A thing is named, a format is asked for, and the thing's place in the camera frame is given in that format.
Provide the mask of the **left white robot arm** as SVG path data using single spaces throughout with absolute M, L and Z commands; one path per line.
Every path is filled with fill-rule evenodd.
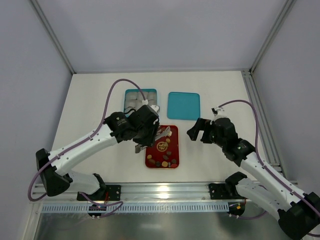
M 73 168 L 99 151 L 125 141 L 136 143 L 135 153 L 139 153 L 154 146 L 160 138 L 169 137 L 171 128 L 161 128 L 158 111 L 157 105 L 143 105 L 128 114 L 114 112 L 97 129 L 68 146 L 51 152 L 44 148 L 38 150 L 36 163 L 46 196 L 75 191 L 79 201 L 103 200 L 107 186 L 102 177 L 97 173 L 76 172 Z

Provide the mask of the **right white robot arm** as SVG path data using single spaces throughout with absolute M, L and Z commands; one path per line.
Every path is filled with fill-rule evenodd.
M 305 193 L 259 158 L 255 147 L 238 136 L 229 118 L 198 118 L 186 133 L 196 141 L 199 132 L 203 132 L 202 143 L 216 144 L 228 160 L 258 180 L 259 183 L 255 183 L 242 172 L 234 173 L 225 180 L 232 195 L 249 199 L 264 209 L 292 240 L 302 239 L 319 226 L 319 196 L 314 192 Z

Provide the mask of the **caramel square chocolate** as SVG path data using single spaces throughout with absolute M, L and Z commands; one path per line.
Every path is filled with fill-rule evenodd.
M 166 161 L 163 161 L 161 165 L 166 168 L 168 166 L 168 163 Z

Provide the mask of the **red rectangular tray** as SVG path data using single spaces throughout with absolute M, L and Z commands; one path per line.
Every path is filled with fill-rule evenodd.
M 179 130 L 176 125 L 161 125 L 160 128 L 170 127 L 172 136 L 164 136 L 158 139 L 152 147 L 147 147 L 145 150 L 145 166 L 149 169 L 176 169 L 180 164 L 180 152 L 179 152 Z M 148 155 L 152 155 L 152 160 L 160 162 L 161 166 L 149 164 L 147 159 Z M 163 155 L 168 156 L 168 160 L 163 158 Z M 176 164 L 171 164 L 171 160 L 176 159 Z M 162 162 L 167 162 L 168 166 L 163 167 Z

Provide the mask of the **teal tin box with cups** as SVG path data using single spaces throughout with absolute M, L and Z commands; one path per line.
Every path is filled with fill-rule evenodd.
M 124 114 L 128 117 L 137 111 L 145 102 L 144 97 L 149 106 L 158 105 L 158 94 L 154 88 L 144 88 L 142 93 L 138 89 L 127 89 L 124 94 Z

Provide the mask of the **teal tin lid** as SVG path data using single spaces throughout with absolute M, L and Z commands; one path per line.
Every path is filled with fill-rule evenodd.
M 170 92 L 167 117 L 172 120 L 196 121 L 201 116 L 200 95 L 194 92 Z

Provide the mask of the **aluminium rail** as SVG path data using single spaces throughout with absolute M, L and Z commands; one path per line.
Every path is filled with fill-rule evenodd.
M 304 191 L 296 185 L 290 184 L 291 190 L 286 189 L 282 185 L 278 185 L 279 189 L 270 190 L 269 187 L 263 186 L 258 182 L 251 181 L 249 178 L 244 178 L 239 181 L 236 186 L 231 186 L 229 183 L 216 182 L 215 184 L 227 184 L 232 187 L 237 194 L 237 199 L 222 199 L 240 200 L 244 198 L 263 199 L 271 203 L 291 203 L 297 193 L 300 196 L 304 195 Z M 119 201 L 146 201 L 146 200 L 212 200 L 209 193 L 209 183 L 206 182 L 173 182 L 173 183 L 115 183 L 107 185 L 121 185 L 121 195 Z M 78 192 L 75 190 L 67 190 L 53 199 L 77 199 Z

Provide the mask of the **right frame rail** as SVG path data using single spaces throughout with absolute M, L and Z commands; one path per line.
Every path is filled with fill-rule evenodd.
M 263 154 L 268 162 L 275 167 L 275 169 L 285 177 L 285 172 L 281 163 L 279 151 L 276 147 L 275 140 L 273 138 L 270 125 L 267 120 L 266 113 L 262 104 L 262 100 L 259 96 L 257 86 L 254 78 L 248 69 L 241 72 L 244 85 L 247 91 L 249 101 L 253 104 L 258 117 L 259 122 L 259 139 Z

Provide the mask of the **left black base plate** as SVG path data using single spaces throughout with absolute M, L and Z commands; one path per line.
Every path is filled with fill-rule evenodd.
M 96 201 L 119 201 L 121 199 L 121 185 L 103 185 L 92 194 L 77 193 L 77 201 L 86 201 L 90 199 Z

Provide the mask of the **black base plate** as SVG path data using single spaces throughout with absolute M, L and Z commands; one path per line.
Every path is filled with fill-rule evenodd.
M 234 200 L 238 198 L 235 190 L 226 183 L 210 183 L 208 189 L 211 200 Z
M 92 194 L 77 193 L 77 201 L 86 201 L 90 199 L 96 201 L 119 201 L 121 199 L 121 185 L 103 185 Z

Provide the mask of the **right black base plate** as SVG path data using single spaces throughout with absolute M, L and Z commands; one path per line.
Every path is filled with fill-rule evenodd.
M 238 198 L 235 190 L 226 183 L 210 183 L 208 189 L 211 200 L 234 200 Z

